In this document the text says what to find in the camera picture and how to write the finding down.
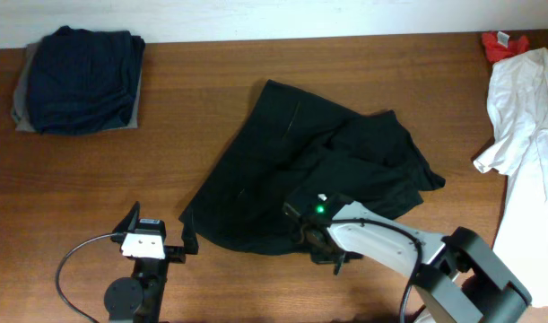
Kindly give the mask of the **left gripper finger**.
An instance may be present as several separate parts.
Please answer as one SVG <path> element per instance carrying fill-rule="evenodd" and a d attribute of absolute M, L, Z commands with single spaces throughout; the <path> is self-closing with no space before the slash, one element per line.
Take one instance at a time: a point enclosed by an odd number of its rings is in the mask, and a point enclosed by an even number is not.
<path fill-rule="evenodd" d="M 128 214 L 115 226 L 112 232 L 122 234 L 133 231 L 139 219 L 140 208 L 140 203 L 136 201 Z"/>
<path fill-rule="evenodd" d="M 196 237 L 193 216 L 191 214 L 182 214 L 180 221 L 183 223 L 181 239 L 184 244 L 184 252 L 189 255 L 197 255 L 199 252 L 199 243 Z"/>

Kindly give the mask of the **black t-shirt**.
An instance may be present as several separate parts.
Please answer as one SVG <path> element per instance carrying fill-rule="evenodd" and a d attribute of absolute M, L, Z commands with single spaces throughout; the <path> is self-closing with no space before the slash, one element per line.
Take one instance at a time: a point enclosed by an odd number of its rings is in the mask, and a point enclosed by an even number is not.
<path fill-rule="evenodd" d="M 179 219 L 220 247 L 279 256 L 305 249 L 283 213 L 298 188 L 340 193 L 396 219 L 444 185 L 393 111 L 364 116 L 268 81 Z"/>

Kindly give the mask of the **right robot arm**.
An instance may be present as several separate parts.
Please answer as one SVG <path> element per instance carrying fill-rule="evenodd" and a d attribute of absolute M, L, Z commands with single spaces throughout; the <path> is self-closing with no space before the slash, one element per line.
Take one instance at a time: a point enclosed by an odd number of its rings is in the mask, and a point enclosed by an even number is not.
<path fill-rule="evenodd" d="M 340 196 L 283 206 L 301 237 L 341 267 L 361 255 L 407 277 L 421 322 L 516 322 L 532 304 L 527 288 L 474 231 L 422 231 Z"/>

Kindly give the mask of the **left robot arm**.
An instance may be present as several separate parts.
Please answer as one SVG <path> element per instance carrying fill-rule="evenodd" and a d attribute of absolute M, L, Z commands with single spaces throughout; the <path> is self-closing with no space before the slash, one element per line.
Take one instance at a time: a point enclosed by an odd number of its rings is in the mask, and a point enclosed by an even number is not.
<path fill-rule="evenodd" d="M 193 216 L 189 214 L 181 233 L 183 244 L 165 243 L 165 222 L 140 216 L 136 202 L 112 231 L 111 240 L 120 245 L 122 256 L 134 262 L 130 276 L 115 280 L 104 294 L 109 321 L 114 323 L 157 322 L 171 264 L 184 264 L 198 253 Z"/>

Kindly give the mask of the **folded grey garment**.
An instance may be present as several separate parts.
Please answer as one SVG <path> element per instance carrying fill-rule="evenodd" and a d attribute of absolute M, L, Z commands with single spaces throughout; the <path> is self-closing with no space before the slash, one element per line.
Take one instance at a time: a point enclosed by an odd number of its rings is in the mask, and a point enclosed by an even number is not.
<path fill-rule="evenodd" d="M 25 49 L 22 70 L 18 77 L 17 84 L 13 92 L 13 106 L 11 108 L 11 117 L 16 124 L 15 130 L 22 132 L 35 132 L 33 125 L 30 122 L 30 117 L 27 108 L 26 95 L 28 90 L 28 76 L 33 58 L 38 50 L 39 43 L 28 44 Z M 140 87 L 142 77 L 139 77 L 138 87 L 135 95 L 135 102 L 132 108 L 131 118 L 125 126 L 117 127 L 117 129 L 136 129 L 138 128 L 138 110 Z"/>

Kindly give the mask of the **folded navy garment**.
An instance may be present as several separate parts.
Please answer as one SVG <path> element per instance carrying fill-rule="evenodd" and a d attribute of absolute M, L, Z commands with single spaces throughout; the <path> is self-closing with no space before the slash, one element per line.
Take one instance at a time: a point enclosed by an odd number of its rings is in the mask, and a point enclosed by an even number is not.
<path fill-rule="evenodd" d="M 38 133 L 88 135 L 130 127 L 138 101 L 145 42 L 130 31 L 63 26 L 36 49 L 26 90 Z"/>

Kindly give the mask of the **white garment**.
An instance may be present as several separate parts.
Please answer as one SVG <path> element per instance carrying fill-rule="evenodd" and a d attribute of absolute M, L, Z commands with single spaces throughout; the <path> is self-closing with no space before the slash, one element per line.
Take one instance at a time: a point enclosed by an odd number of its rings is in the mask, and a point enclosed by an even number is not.
<path fill-rule="evenodd" d="M 474 166 L 507 176 L 494 252 L 548 307 L 548 49 L 494 64 L 487 98 L 494 143 Z"/>

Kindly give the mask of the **red garment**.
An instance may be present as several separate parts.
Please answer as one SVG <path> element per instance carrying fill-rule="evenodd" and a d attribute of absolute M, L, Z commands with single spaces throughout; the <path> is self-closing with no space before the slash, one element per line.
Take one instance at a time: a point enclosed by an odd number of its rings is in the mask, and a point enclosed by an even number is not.
<path fill-rule="evenodd" d="M 523 35 L 518 39 L 511 39 L 503 31 L 484 32 L 481 36 L 486 59 L 494 64 L 503 59 L 524 54 L 529 50 L 529 39 Z"/>

